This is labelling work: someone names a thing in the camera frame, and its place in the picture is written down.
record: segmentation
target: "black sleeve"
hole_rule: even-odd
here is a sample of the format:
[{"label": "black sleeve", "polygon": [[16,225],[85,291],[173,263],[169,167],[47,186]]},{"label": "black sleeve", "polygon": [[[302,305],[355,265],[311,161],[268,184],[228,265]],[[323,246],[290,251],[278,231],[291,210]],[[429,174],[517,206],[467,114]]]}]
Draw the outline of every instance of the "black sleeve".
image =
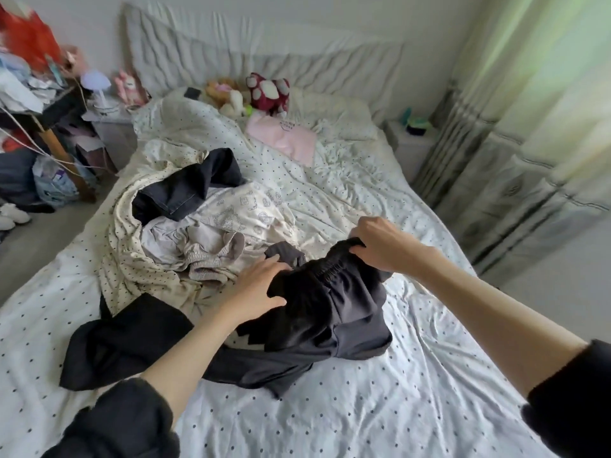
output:
[{"label": "black sleeve", "polygon": [[83,408],[43,458],[178,458],[172,410],[146,381],[121,381]]},{"label": "black sleeve", "polygon": [[593,341],[527,400],[524,421],[554,453],[611,456],[611,344]]}]

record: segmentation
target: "pile of clothes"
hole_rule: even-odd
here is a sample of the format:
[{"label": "pile of clothes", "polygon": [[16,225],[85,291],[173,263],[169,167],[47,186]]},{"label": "pile of clothes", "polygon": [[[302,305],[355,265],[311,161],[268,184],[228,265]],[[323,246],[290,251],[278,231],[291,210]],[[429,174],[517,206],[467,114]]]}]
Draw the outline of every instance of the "pile of clothes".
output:
[{"label": "pile of clothes", "polygon": [[117,199],[114,211],[122,214],[109,229],[109,259],[120,254],[121,261],[100,269],[100,319],[70,339],[62,387],[94,389],[144,371],[193,328],[194,302],[213,302],[261,254],[290,265],[268,290],[287,304],[240,325],[203,378],[264,386],[279,397],[315,362],[386,351],[392,335],[383,283],[391,274],[348,252],[362,244],[358,238],[308,261],[282,196],[245,181],[230,149],[174,169],[149,174],[153,183],[137,177]]}]

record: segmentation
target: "phone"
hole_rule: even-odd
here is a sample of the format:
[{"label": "phone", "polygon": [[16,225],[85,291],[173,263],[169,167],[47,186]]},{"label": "phone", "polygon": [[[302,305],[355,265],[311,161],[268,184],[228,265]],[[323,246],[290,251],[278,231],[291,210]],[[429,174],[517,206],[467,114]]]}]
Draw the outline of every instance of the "phone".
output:
[{"label": "phone", "polygon": [[184,97],[197,100],[200,94],[202,94],[202,90],[198,90],[197,88],[189,87],[187,88],[187,91],[185,91]]}]

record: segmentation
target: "floor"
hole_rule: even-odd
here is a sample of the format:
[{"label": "floor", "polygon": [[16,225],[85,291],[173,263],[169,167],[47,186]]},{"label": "floor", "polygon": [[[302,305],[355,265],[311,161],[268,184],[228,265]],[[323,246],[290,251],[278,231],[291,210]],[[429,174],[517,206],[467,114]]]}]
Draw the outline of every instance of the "floor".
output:
[{"label": "floor", "polygon": [[95,204],[77,202],[52,214],[30,214],[31,222],[15,227],[0,242],[0,305],[82,231],[110,192],[114,180],[102,183]]}]

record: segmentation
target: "hand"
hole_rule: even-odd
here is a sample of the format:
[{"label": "hand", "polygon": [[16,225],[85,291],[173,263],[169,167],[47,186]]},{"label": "hand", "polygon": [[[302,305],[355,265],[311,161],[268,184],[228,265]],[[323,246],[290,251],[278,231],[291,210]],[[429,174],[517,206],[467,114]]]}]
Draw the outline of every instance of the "hand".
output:
[{"label": "hand", "polygon": [[252,266],[244,269],[219,310],[223,311],[235,326],[259,318],[275,307],[286,305],[283,297],[268,297],[271,280],[282,270],[291,267],[279,262],[279,255],[266,259],[261,257]]},{"label": "hand", "polygon": [[351,238],[355,236],[365,247],[352,246],[350,252],[366,264],[413,277],[416,277],[418,264],[434,250],[382,217],[361,217],[350,232]]}]

